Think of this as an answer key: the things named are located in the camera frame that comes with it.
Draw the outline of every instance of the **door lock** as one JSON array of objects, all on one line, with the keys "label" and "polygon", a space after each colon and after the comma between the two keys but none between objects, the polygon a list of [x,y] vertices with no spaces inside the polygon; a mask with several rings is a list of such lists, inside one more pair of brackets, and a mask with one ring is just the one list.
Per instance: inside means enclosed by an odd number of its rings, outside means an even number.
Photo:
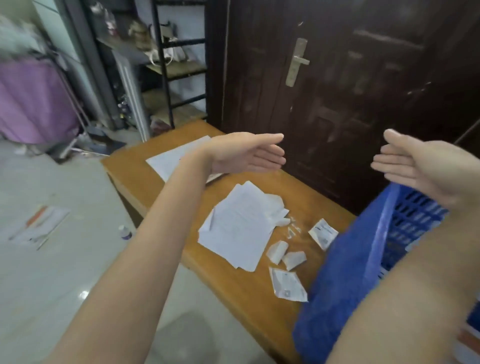
[{"label": "door lock", "polygon": [[289,87],[293,87],[295,81],[297,80],[297,75],[299,73],[300,65],[304,64],[308,66],[310,64],[309,60],[303,58],[305,53],[305,48],[307,47],[307,40],[304,38],[298,38],[295,48],[293,49],[292,61],[290,62],[290,67],[287,73],[287,79],[285,84]]}]

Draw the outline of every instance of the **plastic crate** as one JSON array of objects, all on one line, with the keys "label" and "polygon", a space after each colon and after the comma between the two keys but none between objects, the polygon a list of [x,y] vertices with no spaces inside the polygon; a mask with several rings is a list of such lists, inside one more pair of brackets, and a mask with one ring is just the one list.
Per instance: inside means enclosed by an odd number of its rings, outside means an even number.
[{"label": "plastic crate", "polygon": [[[360,301],[448,211],[422,193],[389,184],[330,246],[293,330],[306,363],[324,363]],[[480,304],[468,318],[480,328]]]}]

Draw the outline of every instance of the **left hand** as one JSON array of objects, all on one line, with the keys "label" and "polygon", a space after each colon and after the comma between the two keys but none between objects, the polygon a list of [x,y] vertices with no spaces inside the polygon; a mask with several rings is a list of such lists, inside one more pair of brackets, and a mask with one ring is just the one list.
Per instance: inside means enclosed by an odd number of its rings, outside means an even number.
[{"label": "left hand", "polygon": [[287,161],[279,146],[283,134],[231,133],[213,137],[200,147],[212,158],[212,173],[269,172]]}]

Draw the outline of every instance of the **black metal rack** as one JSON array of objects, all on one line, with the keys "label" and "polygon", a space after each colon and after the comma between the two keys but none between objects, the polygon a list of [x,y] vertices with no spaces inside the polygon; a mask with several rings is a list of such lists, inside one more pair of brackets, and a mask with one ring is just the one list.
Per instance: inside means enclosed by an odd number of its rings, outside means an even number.
[{"label": "black metal rack", "polygon": [[162,80],[163,80],[163,87],[165,89],[165,96],[167,99],[167,107],[168,107],[168,119],[170,121],[170,126],[172,129],[175,129],[175,122],[173,120],[173,109],[178,108],[180,106],[191,104],[192,102],[202,100],[206,97],[205,94],[195,96],[189,98],[187,100],[183,100],[180,102],[172,103],[170,97],[170,88],[168,83],[170,81],[178,80],[181,78],[191,77],[196,74],[205,73],[206,69],[194,71],[191,73],[182,74],[180,76],[169,77],[167,74],[167,65],[165,64],[165,56],[163,54],[163,50],[165,48],[172,48],[172,47],[182,47],[182,46],[191,46],[194,44],[204,44],[205,38],[199,39],[186,39],[186,40],[178,40],[175,42],[163,42],[163,37],[160,31],[160,21],[158,20],[158,6],[159,5],[177,5],[177,6],[188,6],[188,5],[206,5],[206,0],[150,0],[150,6],[152,9],[152,25],[154,30],[154,36],[156,40],[156,46],[158,49],[158,58],[160,62]]}]

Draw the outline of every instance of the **purple fabric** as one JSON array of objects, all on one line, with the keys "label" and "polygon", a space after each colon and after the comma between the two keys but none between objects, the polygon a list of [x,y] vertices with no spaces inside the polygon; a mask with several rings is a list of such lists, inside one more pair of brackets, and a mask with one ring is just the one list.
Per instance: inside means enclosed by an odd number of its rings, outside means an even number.
[{"label": "purple fabric", "polygon": [[51,61],[28,58],[0,63],[0,133],[26,144],[77,135],[75,110]]}]

